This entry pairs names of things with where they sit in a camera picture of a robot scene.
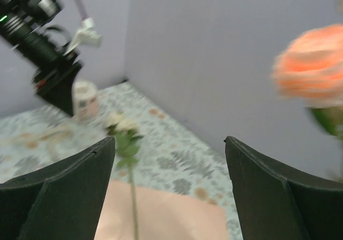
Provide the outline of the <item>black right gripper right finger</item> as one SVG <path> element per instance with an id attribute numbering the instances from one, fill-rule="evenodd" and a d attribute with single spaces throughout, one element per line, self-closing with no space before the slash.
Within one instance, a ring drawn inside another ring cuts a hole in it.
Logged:
<path id="1" fill-rule="evenodd" d="M 244 239 L 342 240 L 342 184 L 228 136 L 226 161 Z"/>

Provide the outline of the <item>pink wrapping paper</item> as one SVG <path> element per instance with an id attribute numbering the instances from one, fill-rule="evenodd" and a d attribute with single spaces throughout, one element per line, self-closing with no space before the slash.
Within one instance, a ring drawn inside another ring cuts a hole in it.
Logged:
<path id="1" fill-rule="evenodd" d="M 139 238 L 146 240 L 229 238 L 223 208 L 188 196 L 136 188 Z M 133 239 L 131 186 L 110 181 L 95 239 Z"/>

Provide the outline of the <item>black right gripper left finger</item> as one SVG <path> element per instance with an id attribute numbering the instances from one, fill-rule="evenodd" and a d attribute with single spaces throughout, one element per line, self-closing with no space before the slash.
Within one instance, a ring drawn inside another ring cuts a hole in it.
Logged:
<path id="1" fill-rule="evenodd" d="M 1 239 L 94 239 L 115 139 L 1 184 Z"/>

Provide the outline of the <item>pink twin-bloom flower stem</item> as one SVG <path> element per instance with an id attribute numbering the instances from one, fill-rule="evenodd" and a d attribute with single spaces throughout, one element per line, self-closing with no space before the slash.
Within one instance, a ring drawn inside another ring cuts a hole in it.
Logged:
<path id="1" fill-rule="evenodd" d="M 280 96 L 300 98 L 327 134 L 342 140 L 342 24 L 302 33 L 274 61 Z"/>

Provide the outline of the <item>cream ribbon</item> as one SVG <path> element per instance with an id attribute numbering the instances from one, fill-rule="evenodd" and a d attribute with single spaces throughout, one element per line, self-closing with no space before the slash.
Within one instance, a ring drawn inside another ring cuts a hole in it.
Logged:
<path id="1" fill-rule="evenodd" d="M 72 130 L 67 125 L 58 125 L 50 127 L 41 133 L 23 133 L 10 139 L 1 140 L 1 147 L 10 145 L 25 145 L 27 148 L 35 148 L 41 140 L 47 141 L 47 152 L 53 162 L 59 160 L 59 152 L 56 150 L 56 145 L 64 139 L 72 136 Z"/>

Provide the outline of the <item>white flower stem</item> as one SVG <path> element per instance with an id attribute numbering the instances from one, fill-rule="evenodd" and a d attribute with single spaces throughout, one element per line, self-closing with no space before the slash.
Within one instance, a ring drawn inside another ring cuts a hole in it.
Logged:
<path id="1" fill-rule="evenodd" d="M 120 157 L 117 163 L 118 168 L 127 168 L 128 182 L 131 186 L 132 217 L 134 239 L 139 240 L 139 224 L 136 201 L 136 186 L 133 174 L 133 168 L 138 163 L 135 155 L 140 150 L 139 141 L 143 138 L 139 134 L 138 124 L 128 118 L 125 118 L 121 112 L 112 112 L 104 121 L 107 134 L 115 137 L 116 154 Z"/>

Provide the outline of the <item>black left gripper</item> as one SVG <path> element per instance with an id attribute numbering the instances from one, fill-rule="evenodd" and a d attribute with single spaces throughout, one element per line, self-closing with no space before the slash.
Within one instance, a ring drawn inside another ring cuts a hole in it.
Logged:
<path id="1" fill-rule="evenodd" d="M 36 66 L 36 95 L 68 116 L 74 115 L 72 85 L 82 65 L 78 53 L 59 45 L 49 31 L 65 35 L 48 24 L 61 12 L 59 0 L 1 0 L 1 37 Z"/>

